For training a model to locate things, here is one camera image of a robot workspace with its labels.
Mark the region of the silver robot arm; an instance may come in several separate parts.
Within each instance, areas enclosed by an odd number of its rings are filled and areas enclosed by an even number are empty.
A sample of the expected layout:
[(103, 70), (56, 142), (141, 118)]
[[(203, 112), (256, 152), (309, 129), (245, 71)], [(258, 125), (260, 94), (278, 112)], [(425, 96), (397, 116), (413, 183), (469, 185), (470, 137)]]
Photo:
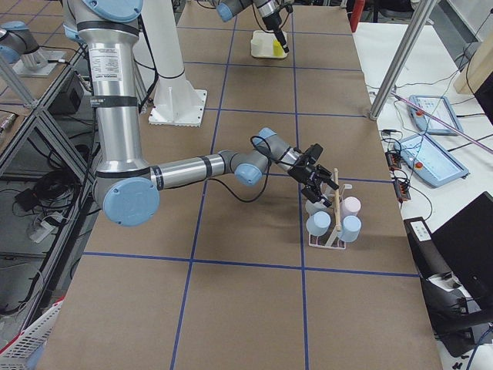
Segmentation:
[(299, 150), (273, 130), (251, 137), (252, 150), (222, 150), (185, 158), (191, 140), (166, 138), (144, 129), (137, 92), (134, 48), (143, 40), (155, 70), (151, 124), (199, 126), (207, 93), (186, 77), (172, 4), (168, 1), (65, 1), (65, 32), (86, 45), (92, 83), (91, 107), (99, 126), (101, 159), (92, 193), (113, 223), (134, 227), (150, 220), (162, 190), (177, 189), (225, 174), (253, 186), (277, 165), (311, 202), (329, 204), (323, 189), (337, 189), (332, 173), (317, 161), (318, 144)]
[(286, 37), (282, 32), (283, 22), (280, 13), (282, 9), (285, 9), (287, 14), (291, 14), (293, 12), (293, 5), (291, 2), (274, 0), (226, 0), (218, 2), (216, 11), (224, 22), (228, 22), (251, 5), (253, 5), (260, 14), (265, 29), (275, 35), (283, 51), (288, 53), (289, 47)]

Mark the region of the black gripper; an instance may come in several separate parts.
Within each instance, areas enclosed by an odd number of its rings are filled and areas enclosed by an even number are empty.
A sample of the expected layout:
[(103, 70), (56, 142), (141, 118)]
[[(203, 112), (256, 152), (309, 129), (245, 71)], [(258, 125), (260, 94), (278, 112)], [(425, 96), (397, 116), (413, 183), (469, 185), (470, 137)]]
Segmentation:
[(304, 152), (302, 152), (294, 165), (287, 171), (298, 183), (304, 185), (301, 193), (311, 202), (324, 202), (326, 197), (323, 195), (320, 187), (326, 183), (331, 189), (338, 190), (339, 185), (332, 180), (332, 173), (320, 164), (310, 164), (306, 161)]
[(276, 36), (276, 39), (280, 43), (283, 51), (288, 53), (290, 50), (287, 40), (284, 33), (281, 31), (279, 6), (276, 3), (263, 3), (260, 6), (260, 15), (267, 30), (271, 31)]

